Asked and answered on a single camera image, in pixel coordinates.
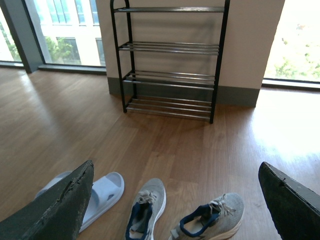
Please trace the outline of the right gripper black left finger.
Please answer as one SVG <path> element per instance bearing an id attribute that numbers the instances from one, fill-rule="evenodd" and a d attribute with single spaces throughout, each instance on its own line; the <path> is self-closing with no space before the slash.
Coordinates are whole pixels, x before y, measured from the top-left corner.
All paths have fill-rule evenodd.
<path id="1" fill-rule="evenodd" d="M 85 161 L 0 223 L 2 240 L 75 240 L 87 210 L 94 164 Z"/>

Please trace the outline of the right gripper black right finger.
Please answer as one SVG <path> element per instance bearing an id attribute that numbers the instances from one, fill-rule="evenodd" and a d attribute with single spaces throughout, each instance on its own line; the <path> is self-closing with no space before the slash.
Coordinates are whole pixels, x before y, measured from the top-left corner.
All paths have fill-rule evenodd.
<path id="1" fill-rule="evenodd" d="M 283 240 L 320 238 L 320 196 L 268 162 L 258 180 L 275 228 Z"/>

